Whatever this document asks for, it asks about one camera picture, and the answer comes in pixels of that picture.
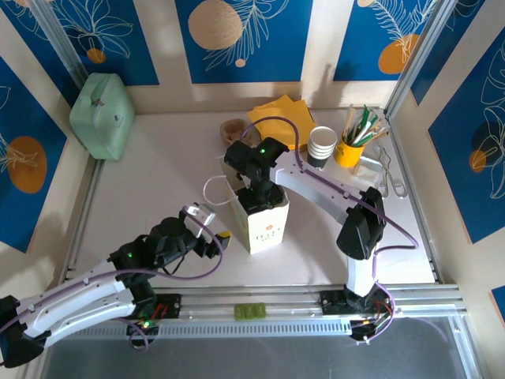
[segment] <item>yellow pen holder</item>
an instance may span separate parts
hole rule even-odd
[[[335,160],[342,167],[354,167],[359,162],[363,150],[365,150],[365,146],[353,148],[352,146],[346,144],[344,139],[341,138],[336,148]]]

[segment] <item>white leaf pattern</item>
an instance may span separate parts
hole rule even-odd
[[[438,0],[426,0],[422,6],[417,0],[412,12],[407,13],[403,0],[374,0],[370,5],[376,12],[379,26],[387,30],[390,39],[402,47],[402,60],[406,62],[412,51],[411,36],[429,19]]]
[[[0,85],[0,111],[7,104],[7,101],[9,101],[9,94],[10,87]],[[8,166],[15,167],[16,163],[37,167],[37,163],[34,161],[36,157],[37,153],[24,154],[12,148],[0,134],[0,172],[5,171]]]
[[[217,65],[224,63],[227,66],[243,59],[247,62],[254,54],[255,49],[261,48],[261,41],[268,41],[270,32],[267,20],[279,15],[288,5],[290,0],[283,3],[274,13],[272,4],[280,0],[233,0],[230,5],[237,12],[242,22],[242,34],[236,43],[222,50],[208,50],[204,61],[210,61],[206,70],[209,71]]]
[[[489,196],[497,200],[505,196],[505,41],[489,65],[488,75],[482,86],[481,103],[486,106],[484,117],[488,123],[488,136],[477,149],[484,153],[484,157],[473,156],[470,165],[479,171],[491,168]],[[496,157],[497,154],[499,158],[494,162],[486,162],[487,158]]]
[[[445,23],[445,26],[453,32],[455,30],[456,19],[458,17],[471,17],[479,7],[480,3],[481,0],[473,0],[470,4],[467,4],[467,2],[457,2],[452,10],[452,14]]]
[[[17,4],[14,0],[1,1],[8,6],[24,28],[47,40],[29,8]],[[84,53],[90,48],[95,48],[129,58],[130,50],[120,37],[132,33],[133,24],[109,16],[108,0],[54,0],[50,3],[68,37],[77,39]],[[96,41],[100,42],[101,46],[97,46]]]

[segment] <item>white box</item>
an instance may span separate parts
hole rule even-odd
[[[235,194],[245,187],[244,181],[237,178],[237,172],[226,163],[224,157],[219,158],[222,173],[226,176],[225,194],[231,199],[230,206],[235,215],[235,220],[245,236],[249,253],[254,254],[282,242],[284,229],[286,228],[287,213],[290,201],[284,192],[282,203],[273,209],[248,215]]]

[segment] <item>paper cup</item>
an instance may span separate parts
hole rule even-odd
[[[310,132],[307,161],[315,168],[322,169],[337,145],[338,135],[326,126],[317,126]]]

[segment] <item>white robotic arm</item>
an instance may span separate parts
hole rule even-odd
[[[341,183],[308,164],[304,166],[303,171],[300,170],[293,151],[284,152],[275,162],[277,163],[276,166],[270,170],[270,179],[273,183],[289,188],[308,201],[319,205],[339,224],[344,225],[349,216],[346,210],[354,208],[356,203],[350,200],[349,196],[340,196],[332,188],[315,180],[310,173],[325,178],[329,182],[340,186],[345,193],[360,198],[358,188]],[[365,297],[372,290],[374,283],[372,257],[356,260],[347,256],[347,288],[354,294]]]
[[[250,179],[249,188],[238,194],[246,211],[260,212],[278,204],[283,198],[279,186],[283,186],[319,205],[342,225],[337,246],[347,256],[348,276],[335,300],[336,312],[363,313],[372,309],[375,299],[384,299],[383,293],[377,294],[372,274],[372,251],[385,227],[370,212],[372,207],[383,214],[382,197],[376,189],[363,193],[329,178],[272,138],[256,148],[235,142],[228,148],[225,162]],[[356,199],[368,206],[357,205]],[[79,278],[20,302],[12,296],[0,299],[0,348],[5,367],[29,362],[45,347],[100,322],[117,317],[150,318],[159,305],[148,283],[153,270],[164,269],[191,250],[212,258],[226,248],[229,235],[213,236],[211,243],[201,237],[213,218],[214,213],[205,206],[190,205],[186,214],[165,219],[149,235],[125,244]]]
[[[214,217],[205,205],[187,205],[178,218],[163,220],[82,276],[31,298],[0,299],[4,366],[25,364],[45,347],[103,321],[152,316],[160,304],[148,282],[153,271],[166,271],[166,265],[192,250],[213,258],[227,247],[229,232],[213,236],[210,243],[201,236]]]
[[[357,205],[355,199],[383,213],[379,191],[369,188],[363,193],[341,183],[302,163],[295,151],[273,138],[265,138],[256,148],[237,141],[228,148],[224,160],[249,180],[249,188],[238,192],[238,199],[248,213],[280,203],[283,194],[279,186],[282,186],[319,205],[342,225],[337,245],[347,256],[346,290],[355,296],[352,302],[357,310],[363,310],[375,284],[372,251],[386,224],[367,208]]]

